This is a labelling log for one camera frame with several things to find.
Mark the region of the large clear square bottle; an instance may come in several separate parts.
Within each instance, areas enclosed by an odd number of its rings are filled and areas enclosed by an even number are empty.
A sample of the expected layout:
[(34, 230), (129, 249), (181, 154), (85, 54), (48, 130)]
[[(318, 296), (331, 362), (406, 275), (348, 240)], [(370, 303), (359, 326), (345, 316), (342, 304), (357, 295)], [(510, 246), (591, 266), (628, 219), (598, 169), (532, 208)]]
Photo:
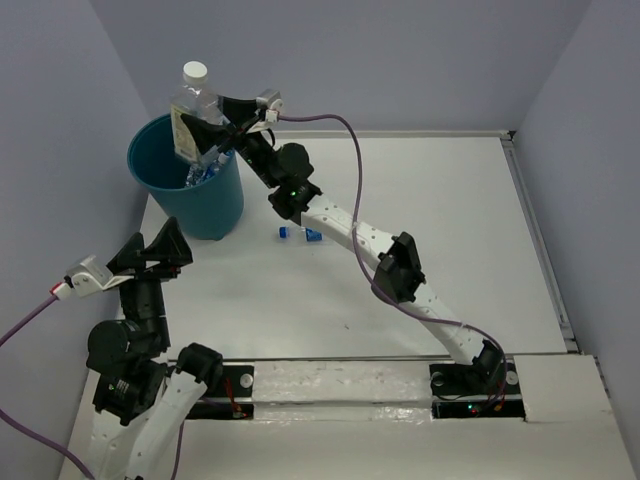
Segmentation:
[(200, 153), (181, 118), (189, 114), (213, 125), (223, 125), (219, 96), (208, 80), (208, 69), (199, 61), (188, 61), (182, 69), (182, 83), (170, 100), (170, 118), (174, 151), (190, 167), (205, 171), (218, 162), (219, 154)]

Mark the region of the crushed bluish blue cap bottle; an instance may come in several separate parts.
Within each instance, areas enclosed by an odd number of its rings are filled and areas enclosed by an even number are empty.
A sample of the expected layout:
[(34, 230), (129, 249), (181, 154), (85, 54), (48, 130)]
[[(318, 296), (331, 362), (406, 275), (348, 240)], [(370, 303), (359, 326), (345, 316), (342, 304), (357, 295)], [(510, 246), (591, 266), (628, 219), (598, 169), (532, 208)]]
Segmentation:
[(191, 188), (198, 185), (202, 181), (202, 177), (206, 174), (206, 171), (199, 166), (192, 165), (185, 177), (185, 188)]

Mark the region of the blue cap Pepsi bottle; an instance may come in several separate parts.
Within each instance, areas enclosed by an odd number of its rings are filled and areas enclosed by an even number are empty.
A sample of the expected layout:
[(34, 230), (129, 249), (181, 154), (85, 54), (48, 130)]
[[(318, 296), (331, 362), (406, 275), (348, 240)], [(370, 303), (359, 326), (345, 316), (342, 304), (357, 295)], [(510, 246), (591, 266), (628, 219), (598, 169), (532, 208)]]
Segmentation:
[(323, 241), (323, 235), (320, 232), (299, 226), (281, 226), (278, 229), (278, 238), (287, 242), (319, 243)]

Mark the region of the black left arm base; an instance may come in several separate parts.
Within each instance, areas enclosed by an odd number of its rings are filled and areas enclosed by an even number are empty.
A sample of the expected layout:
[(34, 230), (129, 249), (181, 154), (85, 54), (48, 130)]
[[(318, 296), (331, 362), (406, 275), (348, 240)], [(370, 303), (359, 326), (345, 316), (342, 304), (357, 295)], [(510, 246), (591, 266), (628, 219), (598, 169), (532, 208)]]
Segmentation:
[(251, 418), (252, 383), (249, 366), (228, 369), (221, 357), (181, 357), (172, 365), (154, 416), (166, 425)]

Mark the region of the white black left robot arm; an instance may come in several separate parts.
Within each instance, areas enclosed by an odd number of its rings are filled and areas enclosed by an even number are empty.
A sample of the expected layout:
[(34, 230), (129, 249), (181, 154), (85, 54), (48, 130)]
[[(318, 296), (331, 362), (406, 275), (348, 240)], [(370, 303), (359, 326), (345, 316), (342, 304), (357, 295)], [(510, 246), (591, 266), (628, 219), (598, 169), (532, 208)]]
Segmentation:
[(94, 479), (148, 479), (192, 407), (221, 383), (223, 357), (198, 343), (174, 366), (160, 361), (170, 346), (162, 285), (193, 261), (176, 218), (155, 239), (130, 237), (107, 267), (118, 286), (123, 316), (90, 332), (87, 367), (97, 373), (88, 447)]

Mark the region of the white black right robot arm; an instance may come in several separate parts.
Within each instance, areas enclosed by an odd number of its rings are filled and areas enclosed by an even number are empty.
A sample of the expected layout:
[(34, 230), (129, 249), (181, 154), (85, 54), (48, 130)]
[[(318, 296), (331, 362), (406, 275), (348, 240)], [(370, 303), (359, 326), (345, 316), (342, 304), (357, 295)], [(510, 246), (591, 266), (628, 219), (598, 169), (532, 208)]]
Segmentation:
[(504, 349), (489, 333), (455, 319), (428, 283), (415, 239), (407, 232), (393, 235), (367, 224), (358, 206), (347, 212), (314, 185), (306, 148), (275, 144), (271, 127), (283, 116), (274, 104), (227, 98), (223, 111), (228, 121), (222, 125), (182, 115), (198, 150), (237, 151), (270, 189), (268, 200), (281, 218), (351, 251), (373, 294), (419, 322), (444, 346), (453, 370), (444, 374), (445, 385), (456, 387), (460, 395), (503, 395)]

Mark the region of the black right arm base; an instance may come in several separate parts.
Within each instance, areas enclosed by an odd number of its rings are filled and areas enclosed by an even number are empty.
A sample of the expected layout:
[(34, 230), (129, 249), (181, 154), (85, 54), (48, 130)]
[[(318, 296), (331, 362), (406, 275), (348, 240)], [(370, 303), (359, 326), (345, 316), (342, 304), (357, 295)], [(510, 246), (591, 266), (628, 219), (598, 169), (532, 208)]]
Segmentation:
[(436, 363), (429, 366), (431, 413), (435, 420), (526, 417), (515, 363), (507, 363), (493, 386), (472, 383), (469, 366)]

